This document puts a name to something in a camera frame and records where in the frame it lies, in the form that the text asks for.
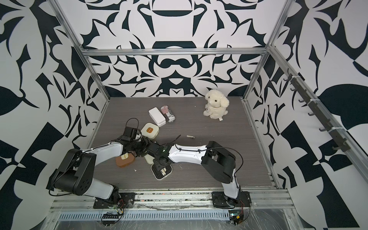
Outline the cream nail clipper case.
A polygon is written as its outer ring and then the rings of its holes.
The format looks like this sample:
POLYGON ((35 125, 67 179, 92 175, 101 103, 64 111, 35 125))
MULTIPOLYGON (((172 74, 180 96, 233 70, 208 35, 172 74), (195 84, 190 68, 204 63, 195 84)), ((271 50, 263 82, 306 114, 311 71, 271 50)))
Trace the cream nail clipper case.
POLYGON ((144 137, 154 140, 159 134, 159 127, 153 123, 146 123, 141 129, 141 133, 144 137))

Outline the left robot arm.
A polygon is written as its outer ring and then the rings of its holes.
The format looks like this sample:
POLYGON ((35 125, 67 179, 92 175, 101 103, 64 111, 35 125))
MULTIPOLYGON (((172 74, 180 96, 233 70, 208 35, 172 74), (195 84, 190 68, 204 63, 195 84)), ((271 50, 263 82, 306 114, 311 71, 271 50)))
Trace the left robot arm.
POLYGON ((91 196, 115 204, 120 200, 118 187, 94 178, 97 165, 126 153, 147 154, 152 141, 138 128, 127 127, 123 135, 107 144, 90 149, 70 149, 52 174, 49 191, 58 189, 77 196, 91 196))

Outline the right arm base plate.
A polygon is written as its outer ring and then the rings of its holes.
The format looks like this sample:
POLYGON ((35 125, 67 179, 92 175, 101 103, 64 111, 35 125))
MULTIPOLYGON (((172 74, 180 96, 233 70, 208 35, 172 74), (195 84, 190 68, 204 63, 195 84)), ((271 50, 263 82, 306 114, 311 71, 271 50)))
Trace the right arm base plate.
POLYGON ((249 192, 239 191, 237 198, 229 198, 224 192, 212 192, 213 207, 218 209, 247 208, 251 206, 251 197, 249 192))

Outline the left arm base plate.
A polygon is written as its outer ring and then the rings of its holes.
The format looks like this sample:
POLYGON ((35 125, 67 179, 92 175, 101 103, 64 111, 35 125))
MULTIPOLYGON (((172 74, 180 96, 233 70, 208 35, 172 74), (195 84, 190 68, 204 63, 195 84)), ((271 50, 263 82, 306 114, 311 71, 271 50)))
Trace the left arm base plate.
POLYGON ((93 209, 107 209, 107 208, 131 208, 135 203, 136 193, 125 192, 125 193, 113 193, 108 199, 96 198, 93 209))

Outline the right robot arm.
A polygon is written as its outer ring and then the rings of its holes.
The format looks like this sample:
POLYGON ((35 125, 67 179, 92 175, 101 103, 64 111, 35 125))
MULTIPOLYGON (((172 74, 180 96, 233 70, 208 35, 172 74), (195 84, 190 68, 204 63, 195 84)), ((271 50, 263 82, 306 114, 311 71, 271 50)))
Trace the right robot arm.
POLYGON ((151 171, 157 180, 164 179, 172 172, 173 163, 198 164, 221 182, 228 200, 235 201, 239 197, 241 188, 236 179, 236 157, 214 141, 198 147, 152 143, 147 148, 147 154, 154 158, 151 171))

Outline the brown nail clipper case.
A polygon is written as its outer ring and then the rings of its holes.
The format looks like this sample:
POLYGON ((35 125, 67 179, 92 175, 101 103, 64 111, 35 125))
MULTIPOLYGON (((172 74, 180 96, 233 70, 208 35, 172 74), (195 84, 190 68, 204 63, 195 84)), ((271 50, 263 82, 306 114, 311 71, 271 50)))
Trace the brown nail clipper case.
POLYGON ((126 153, 119 157, 116 157, 116 165, 120 168, 124 168, 135 161, 135 156, 132 153, 126 153))

